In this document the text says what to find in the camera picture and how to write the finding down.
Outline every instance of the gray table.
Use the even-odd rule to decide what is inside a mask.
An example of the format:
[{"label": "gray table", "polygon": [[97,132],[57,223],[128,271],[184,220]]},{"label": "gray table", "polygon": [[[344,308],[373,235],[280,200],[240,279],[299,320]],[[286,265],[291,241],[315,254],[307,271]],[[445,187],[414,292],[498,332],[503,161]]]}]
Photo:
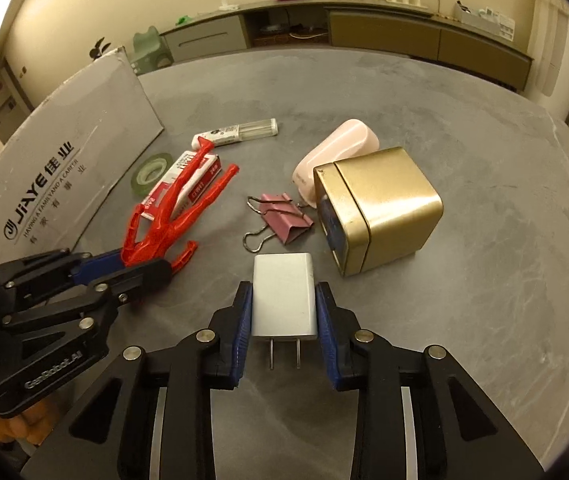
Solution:
[{"label": "gray table", "polygon": [[[204,327],[252,277],[242,235],[261,226],[247,195],[294,194],[296,163],[338,124],[359,118],[381,146],[406,148],[440,193],[445,214],[415,256],[343,279],[318,227],[287,247],[307,251],[315,278],[363,327],[396,346],[448,348],[544,465],[569,439],[569,130],[542,108],[483,80],[386,54],[251,51],[197,60],[140,78],[166,131],[140,160],[177,155],[192,136],[275,117],[280,133],[217,150],[240,174],[188,233],[200,242],[170,288],[126,306],[109,359],[129,344],[165,348]],[[136,203],[130,170],[80,242],[118,247]],[[179,243],[174,252],[183,247]],[[249,349],[234,392],[214,392],[221,479],[346,479],[357,395],[332,391],[315,343]]]}]

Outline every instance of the wooden drawer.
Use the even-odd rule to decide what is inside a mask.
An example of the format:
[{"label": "wooden drawer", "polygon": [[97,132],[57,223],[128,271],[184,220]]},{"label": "wooden drawer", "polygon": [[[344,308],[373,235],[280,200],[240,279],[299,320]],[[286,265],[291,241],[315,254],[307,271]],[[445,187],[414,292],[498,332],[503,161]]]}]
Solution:
[{"label": "wooden drawer", "polygon": [[176,62],[248,48],[241,16],[179,28],[164,38]]},{"label": "wooden drawer", "polygon": [[331,11],[331,44],[436,60],[440,27],[421,18]]},{"label": "wooden drawer", "polygon": [[531,60],[490,40],[443,28],[439,61],[524,90]]}]

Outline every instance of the pink object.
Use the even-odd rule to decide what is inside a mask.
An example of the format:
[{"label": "pink object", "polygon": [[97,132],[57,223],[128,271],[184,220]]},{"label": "pink object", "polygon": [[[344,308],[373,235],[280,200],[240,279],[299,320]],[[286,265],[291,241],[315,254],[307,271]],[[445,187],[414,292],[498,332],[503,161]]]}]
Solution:
[{"label": "pink object", "polygon": [[258,208],[266,224],[284,244],[292,242],[313,225],[313,220],[297,208],[287,193],[263,194],[260,200],[272,202],[261,203]]},{"label": "pink object", "polygon": [[373,153],[378,148],[380,141],[371,128],[358,119],[349,119],[340,124],[330,136],[301,160],[293,171],[293,183],[303,200],[315,208],[313,168],[336,160]]},{"label": "pink object", "polygon": [[[251,203],[252,200],[258,202],[259,205],[257,209]],[[250,196],[248,197],[247,205],[266,222],[266,225],[260,231],[247,233],[244,235],[244,238],[242,238],[244,248],[250,253],[260,252],[264,242],[274,236],[277,236],[279,240],[286,245],[309,230],[313,225],[313,220],[300,211],[287,193],[282,193],[282,195],[269,195],[264,193],[260,198]],[[247,245],[247,238],[249,236],[257,236],[268,228],[271,228],[274,233],[263,238],[257,248],[251,249]]]}]

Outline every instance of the gold metal box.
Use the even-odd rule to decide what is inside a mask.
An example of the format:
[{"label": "gold metal box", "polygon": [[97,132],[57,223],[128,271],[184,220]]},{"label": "gold metal box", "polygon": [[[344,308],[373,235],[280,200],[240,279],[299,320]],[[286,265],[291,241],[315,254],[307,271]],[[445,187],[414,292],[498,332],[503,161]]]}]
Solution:
[{"label": "gold metal box", "polygon": [[436,190],[400,147],[313,170],[318,213],[344,276],[419,250],[443,215]]}]

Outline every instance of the jiaye logo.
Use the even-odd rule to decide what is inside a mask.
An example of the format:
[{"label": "jiaye logo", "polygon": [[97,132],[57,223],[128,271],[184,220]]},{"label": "jiaye logo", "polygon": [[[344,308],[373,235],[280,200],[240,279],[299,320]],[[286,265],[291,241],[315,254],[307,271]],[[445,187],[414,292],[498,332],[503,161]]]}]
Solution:
[{"label": "jiaye logo", "polygon": [[[70,142],[65,142],[59,149],[58,149],[58,156],[65,160],[71,152],[74,150],[74,147],[71,145]],[[46,186],[47,182],[49,182],[48,178],[45,174],[54,176],[58,168],[60,167],[61,163],[57,157],[52,156],[44,165],[44,171],[42,173],[38,173],[36,177],[33,179],[31,186],[24,192],[23,197],[18,202],[18,206],[16,207],[16,214],[7,219],[4,227],[4,235],[7,240],[13,240],[18,236],[18,231],[20,230],[20,226],[23,225],[24,217],[30,213],[30,208],[34,205],[33,202],[36,201],[41,194],[41,189]]]},{"label": "jiaye logo", "polygon": [[31,388],[35,388],[42,381],[45,381],[49,377],[54,376],[58,372],[61,372],[67,366],[71,365],[74,361],[77,361],[78,359],[81,359],[81,358],[82,358],[82,352],[80,350],[78,350],[77,352],[74,352],[73,354],[71,354],[70,357],[67,357],[59,365],[54,365],[51,368],[49,368],[48,370],[43,371],[33,381],[27,381],[26,383],[24,383],[24,387],[27,390],[30,390]]}]

